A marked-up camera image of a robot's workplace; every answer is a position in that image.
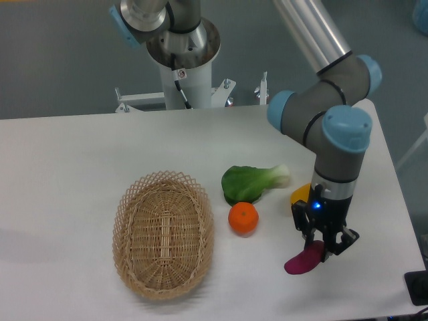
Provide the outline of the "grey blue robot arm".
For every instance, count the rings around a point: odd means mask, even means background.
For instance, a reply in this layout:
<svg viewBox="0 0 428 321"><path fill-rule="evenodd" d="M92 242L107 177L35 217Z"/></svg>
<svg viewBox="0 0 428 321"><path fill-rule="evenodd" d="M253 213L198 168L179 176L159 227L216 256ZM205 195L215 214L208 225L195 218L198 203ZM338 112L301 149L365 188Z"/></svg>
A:
<svg viewBox="0 0 428 321"><path fill-rule="evenodd" d="M353 54L320 1L276 1L275 6L319 80L300 94L276 94L267 119L316 155L308 199L296 201L292 214L306 249L316 247L316 231L322 234L320 255L327 259L358 239L347 228L346 215L372 121L356 103L378 88L382 73L371 57ZM145 44L167 73L162 81L167 108L212 106L210 82L191 75L211 63L220 45L199 1L121 1L109 12L125 41L132 47Z"/></svg>

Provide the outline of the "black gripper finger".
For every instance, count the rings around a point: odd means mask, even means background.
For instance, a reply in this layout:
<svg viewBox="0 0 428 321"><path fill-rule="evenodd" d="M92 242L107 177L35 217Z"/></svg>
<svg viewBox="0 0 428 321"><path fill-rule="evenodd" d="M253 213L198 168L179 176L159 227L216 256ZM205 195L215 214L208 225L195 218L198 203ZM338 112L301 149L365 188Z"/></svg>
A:
<svg viewBox="0 0 428 321"><path fill-rule="evenodd" d="M324 242L322 263L332 255L340 255L360 238L355 230L347 228L346 225L337 227L323 225L320 231Z"/></svg>
<svg viewBox="0 0 428 321"><path fill-rule="evenodd" d="M307 233L306 232L302 233L302 237L304 238L304 249L307 249L308 247L318 242L318 240L315 239L315 233L316 233L316 230L311 230Z"/></svg>

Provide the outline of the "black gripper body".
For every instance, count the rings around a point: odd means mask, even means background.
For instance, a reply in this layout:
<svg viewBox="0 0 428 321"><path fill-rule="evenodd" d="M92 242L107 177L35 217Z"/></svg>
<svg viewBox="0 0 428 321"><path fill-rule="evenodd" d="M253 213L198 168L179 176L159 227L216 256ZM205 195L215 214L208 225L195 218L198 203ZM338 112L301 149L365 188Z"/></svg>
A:
<svg viewBox="0 0 428 321"><path fill-rule="evenodd" d="M308 202L298 201L291 205L292 216L298 231L321 232L323 225L337 227L346 225L346 216L350 207L351 197L346 199L329 199L327 190L320 185L310 188Z"/></svg>

